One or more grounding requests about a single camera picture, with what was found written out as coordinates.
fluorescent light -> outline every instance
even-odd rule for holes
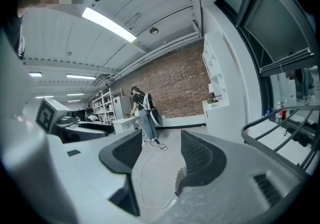
[[[73,75],[73,74],[67,74],[67,78],[75,78],[75,79],[86,79],[86,80],[95,80],[96,77],[94,76],[83,76],[83,75]]]
[[[129,42],[133,42],[136,39],[136,37],[129,33],[127,30],[92,9],[86,8],[82,17],[98,25],[101,25],[102,27],[112,31],[115,34],[118,34]]]
[[[35,97],[35,98],[53,98],[53,96],[41,96],[41,97]]]
[[[83,96],[84,93],[80,93],[80,94],[67,94],[67,96]]]
[[[36,72],[30,72],[29,75],[32,77],[42,77],[42,73],[36,73]]]

brick wall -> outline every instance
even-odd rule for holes
[[[203,44],[200,41],[155,59],[111,88],[122,88],[125,96],[130,96],[132,86],[151,93],[158,111],[166,118],[204,114],[202,100],[209,97],[210,80],[202,60]]]

white ceiling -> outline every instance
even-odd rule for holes
[[[129,43],[83,19],[86,7],[110,18],[137,39]],[[42,78],[36,78],[33,96],[50,94],[64,102],[70,100],[65,94],[73,92],[85,93],[82,98],[89,99],[99,87],[91,81],[67,79],[66,74],[115,75],[158,47],[194,33],[197,28],[192,21],[201,30],[200,0],[85,0],[81,5],[61,6],[58,11],[30,9],[22,24],[24,57],[29,70],[42,72]],[[152,27],[159,29],[157,35],[150,34]]]

desk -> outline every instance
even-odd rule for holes
[[[113,121],[114,130],[116,134],[123,133],[126,131],[133,131],[134,129],[138,128],[136,124],[136,117],[130,117],[127,119],[119,119],[117,121]]]

vent slot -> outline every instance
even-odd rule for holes
[[[279,191],[270,182],[265,174],[254,176],[253,179],[257,183],[259,189],[271,207],[276,205],[281,200],[282,197]]]

